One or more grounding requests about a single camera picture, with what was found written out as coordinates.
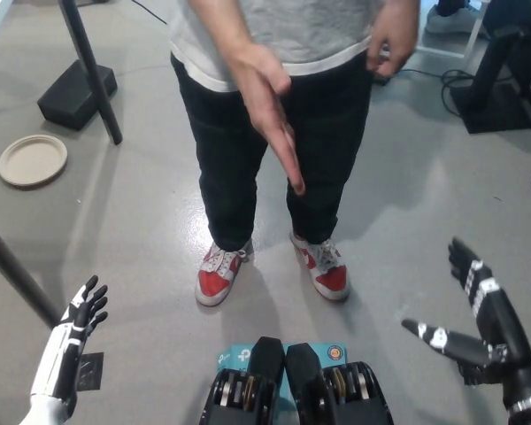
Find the person right hand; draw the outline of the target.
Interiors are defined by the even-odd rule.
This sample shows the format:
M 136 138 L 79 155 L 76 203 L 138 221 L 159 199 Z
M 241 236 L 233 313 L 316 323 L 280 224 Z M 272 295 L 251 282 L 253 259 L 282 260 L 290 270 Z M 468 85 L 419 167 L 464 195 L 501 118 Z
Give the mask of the person right hand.
M 265 138 L 298 196 L 305 193 L 296 154 L 295 133 L 281 104 L 291 79 L 265 46 L 244 42 L 227 56 L 228 67 L 241 92 L 252 126 Z

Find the person left hand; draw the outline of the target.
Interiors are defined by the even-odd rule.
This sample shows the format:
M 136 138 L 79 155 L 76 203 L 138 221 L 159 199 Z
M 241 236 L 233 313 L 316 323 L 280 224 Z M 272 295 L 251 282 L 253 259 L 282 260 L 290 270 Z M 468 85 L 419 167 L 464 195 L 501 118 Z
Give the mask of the person left hand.
M 384 77 L 395 75 L 414 52 L 418 33 L 418 4 L 386 3 L 373 23 L 367 69 Z

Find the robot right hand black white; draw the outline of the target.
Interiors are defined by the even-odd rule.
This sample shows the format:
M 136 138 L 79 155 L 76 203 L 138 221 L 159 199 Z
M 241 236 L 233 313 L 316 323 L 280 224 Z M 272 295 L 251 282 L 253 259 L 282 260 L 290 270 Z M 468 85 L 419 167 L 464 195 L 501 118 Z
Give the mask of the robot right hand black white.
M 466 385 L 503 383 L 531 369 L 531 345 L 521 321 L 492 269 L 461 239 L 449 246 L 450 272 L 465 292 L 478 337 L 414 319 L 402 326 L 434 352 L 453 360 Z

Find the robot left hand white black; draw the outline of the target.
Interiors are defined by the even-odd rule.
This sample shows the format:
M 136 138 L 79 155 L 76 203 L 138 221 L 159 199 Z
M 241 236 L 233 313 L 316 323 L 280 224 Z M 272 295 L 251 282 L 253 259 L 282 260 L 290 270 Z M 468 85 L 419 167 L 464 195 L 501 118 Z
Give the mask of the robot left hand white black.
M 74 295 L 60 322 L 50 333 L 35 379 L 32 396 L 47 396 L 65 406 L 76 403 L 81 357 L 97 325 L 106 320 L 108 302 L 105 285 L 98 286 L 93 275 Z

